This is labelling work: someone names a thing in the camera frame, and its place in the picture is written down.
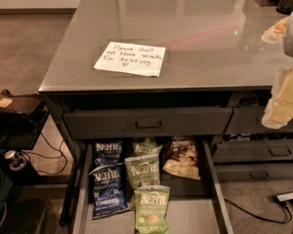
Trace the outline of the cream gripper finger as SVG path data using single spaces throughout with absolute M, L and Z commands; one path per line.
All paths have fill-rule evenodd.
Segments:
M 276 130 L 285 127 L 292 119 L 293 107 L 270 100 L 262 117 L 262 124 Z

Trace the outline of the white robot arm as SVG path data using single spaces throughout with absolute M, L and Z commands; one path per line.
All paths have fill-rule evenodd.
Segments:
M 281 43 L 284 53 L 293 58 L 293 11 L 270 27 L 261 40 L 270 44 Z M 271 94 L 262 124 L 266 128 L 280 129 L 293 119 L 293 66 L 278 70 L 274 76 Z

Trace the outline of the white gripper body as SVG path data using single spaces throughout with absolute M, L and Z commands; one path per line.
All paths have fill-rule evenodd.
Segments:
M 293 110 L 293 66 L 280 68 L 272 85 L 272 109 Z

